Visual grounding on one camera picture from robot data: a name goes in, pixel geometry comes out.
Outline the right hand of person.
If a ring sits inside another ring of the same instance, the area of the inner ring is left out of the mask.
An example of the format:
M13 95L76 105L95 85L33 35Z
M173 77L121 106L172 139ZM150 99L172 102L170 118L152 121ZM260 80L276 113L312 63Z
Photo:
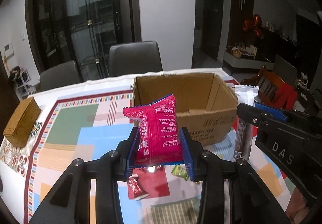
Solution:
M303 223L310 209L308 199L295 187L285 211L290 223Z

